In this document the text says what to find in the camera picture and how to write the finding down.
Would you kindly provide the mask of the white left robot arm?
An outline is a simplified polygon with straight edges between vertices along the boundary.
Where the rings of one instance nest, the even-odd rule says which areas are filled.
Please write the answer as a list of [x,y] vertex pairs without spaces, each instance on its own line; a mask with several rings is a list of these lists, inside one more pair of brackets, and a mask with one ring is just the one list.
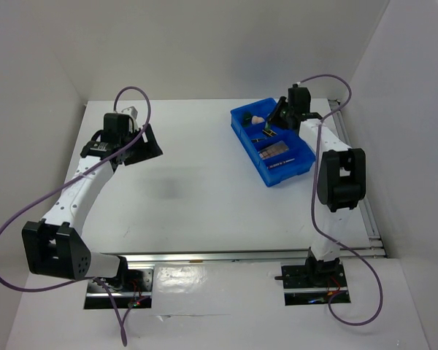
[[152,128],[138,126],[134,107],[105,114],[103,128],[80,153],[72,184],[62,190],[40,221],[28,221],[22,229],[30,271],[73,281],[98,277],[114,291],[124,289],[130,275],[126,259],[92,252],[82,239],[82,229],[96,198],[119,166],[162,153]]

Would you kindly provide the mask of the beige makeup sponge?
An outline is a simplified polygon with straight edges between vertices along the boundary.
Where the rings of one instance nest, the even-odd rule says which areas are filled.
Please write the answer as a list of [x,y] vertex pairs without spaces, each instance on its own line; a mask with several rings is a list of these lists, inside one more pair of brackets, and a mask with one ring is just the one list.
[[264,123],[264,122],[265,122],[265,119],[262,117],[252,116],[252,118],[251,118],[252,125],[257,125],[257,124]]

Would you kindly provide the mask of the dark green puff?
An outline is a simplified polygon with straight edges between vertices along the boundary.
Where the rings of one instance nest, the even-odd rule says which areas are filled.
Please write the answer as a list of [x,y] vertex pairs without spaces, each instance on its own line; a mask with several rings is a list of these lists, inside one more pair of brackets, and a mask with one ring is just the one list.
[[251,114],[249,114],[249,113],[244,113],[244,114],[243,114],[242,121],[243,121],[244,123],[248,123],[248,122],[251,121],[252,117],[253,117],[253,116],[252,116]]

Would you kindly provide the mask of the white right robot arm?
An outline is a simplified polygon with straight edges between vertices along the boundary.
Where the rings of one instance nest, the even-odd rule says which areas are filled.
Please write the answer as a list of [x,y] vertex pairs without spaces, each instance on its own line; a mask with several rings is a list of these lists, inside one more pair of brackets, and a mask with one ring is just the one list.
[[293,131],[315,153],[311,218],[317,235],[304,277],[307,283],[319,286],[328,279],[329,269],[339,263],[340,243],[350,216],[366,195],[366,155],[336,136],[318,113],[310,111],[310,102],[309,90],[295,84],[286,97],[280,97],[267,121]]

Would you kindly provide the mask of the long black gold lipstick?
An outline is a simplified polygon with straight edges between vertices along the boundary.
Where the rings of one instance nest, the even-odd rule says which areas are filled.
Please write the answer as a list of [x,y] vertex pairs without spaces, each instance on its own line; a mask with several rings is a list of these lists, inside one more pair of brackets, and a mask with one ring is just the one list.
[[263,129],[262,134],[265,135],[267,138],[275,137],[277,135],[276,132],[274,132],[272,129]]

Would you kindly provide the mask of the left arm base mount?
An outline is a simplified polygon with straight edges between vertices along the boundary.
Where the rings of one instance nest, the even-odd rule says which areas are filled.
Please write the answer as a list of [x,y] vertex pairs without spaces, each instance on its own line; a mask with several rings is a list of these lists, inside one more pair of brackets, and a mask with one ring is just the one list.
[[[154,267],[141,265],[129,268],[124,281],[102,279],[112,293],[118,308],[126,310],[152,307]],[[95,281],[89,281],[85,293],[85,310],[111,309],[112,303],[106,289]]]

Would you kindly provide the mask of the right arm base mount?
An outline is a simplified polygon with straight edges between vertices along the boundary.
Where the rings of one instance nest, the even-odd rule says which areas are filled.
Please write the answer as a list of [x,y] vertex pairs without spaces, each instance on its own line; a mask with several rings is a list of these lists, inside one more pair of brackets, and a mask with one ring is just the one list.
[[274,277],[283,286],[286,306],[313,306],[332,303],[351,303],[345,269],[336,262],[319,263],[308,257],[304,263],[282,265]]

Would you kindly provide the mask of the pink makeup pencil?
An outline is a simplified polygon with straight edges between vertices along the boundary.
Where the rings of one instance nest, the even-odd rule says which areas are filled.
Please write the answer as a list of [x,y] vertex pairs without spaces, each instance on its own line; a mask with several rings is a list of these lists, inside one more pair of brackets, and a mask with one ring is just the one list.
[[292,163],[294,160],[295,160],[295,158],[290,158],[290,159],[287,159],[287,160],[282,160],[282,161],[280,161],[278,163],[274,163],[274,164],[271,164],[271,165],[267,166],[267,168],[268,169],[273,169],[273,168],[277,168],[277,167],[280,167],[280,166],[284,166],[284,165],[286,165],[288,163]]

